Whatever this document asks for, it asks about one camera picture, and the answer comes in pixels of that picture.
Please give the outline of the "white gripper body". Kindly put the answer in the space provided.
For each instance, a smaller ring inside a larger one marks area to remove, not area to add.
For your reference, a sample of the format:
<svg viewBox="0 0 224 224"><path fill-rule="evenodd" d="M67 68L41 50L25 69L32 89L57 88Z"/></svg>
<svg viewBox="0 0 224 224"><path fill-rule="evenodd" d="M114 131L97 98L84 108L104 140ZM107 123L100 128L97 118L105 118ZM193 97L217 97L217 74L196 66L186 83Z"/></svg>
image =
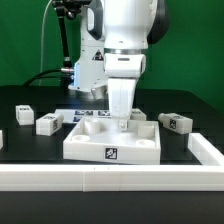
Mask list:
<svg viewBox="0 0 224 224"><path fill-rule="evenodd" d="M105 75L108 77L108 97L111 117L129 120L136 84L146 68L144 54L105 54Z"/></svg>

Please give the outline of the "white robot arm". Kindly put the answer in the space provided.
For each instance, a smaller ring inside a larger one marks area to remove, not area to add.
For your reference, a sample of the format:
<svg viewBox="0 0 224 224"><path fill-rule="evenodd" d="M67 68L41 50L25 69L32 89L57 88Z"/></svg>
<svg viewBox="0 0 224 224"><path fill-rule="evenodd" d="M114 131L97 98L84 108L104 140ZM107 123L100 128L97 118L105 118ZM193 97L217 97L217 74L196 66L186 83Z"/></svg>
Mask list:
<svg viewBox="0 0 224 224"><path fill-rule="evenodd" d="M81 16L81 52L69 89L109 100L110 116L125 131L146 50L167 32L166 0L74 0Z"/></svg>

